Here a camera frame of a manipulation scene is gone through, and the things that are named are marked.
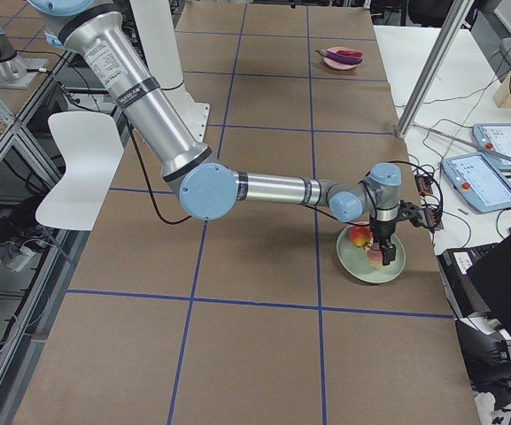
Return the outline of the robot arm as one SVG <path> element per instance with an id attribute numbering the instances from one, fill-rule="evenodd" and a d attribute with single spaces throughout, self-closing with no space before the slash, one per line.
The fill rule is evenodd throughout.
<path id="1" fill-rule="evenodd" d="M 34 1 L 53 40 L 81 55 L 117 106 L 149 144 L 161 175 L 188 215 L 216 220 L 238 201 L 308 208 L 327 207 L 340 222 L 364 213 L 383 264 L 396 258 L 391 240 L 399 222 L 423 224 L 418 206 L 400 197 L 401 170 L 374 165 L 358 184 L 235 171 L 221 164 L 211 148 L 196 140 L 162 92 L 158 81 L 121 29 L 122 15 L 112 1 Z"/>

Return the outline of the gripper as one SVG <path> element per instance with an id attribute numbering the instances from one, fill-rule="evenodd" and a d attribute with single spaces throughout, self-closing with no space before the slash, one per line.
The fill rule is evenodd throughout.
<path id="1" fill-rule="evenodd" d="M 378 244 L 382 252 L 384 266 L 388 266 L 396 258 L 396 245 L 391 238 L 396 232 L 397 224 L 401 221 L 409 221 L 414 227 L 420 227 L 423 224 L 421 209 L 404 200 L 390 210 L 375 210 L 375 214 L 370 217 L 370 230 L 373 235 L 374 243 Z"/>

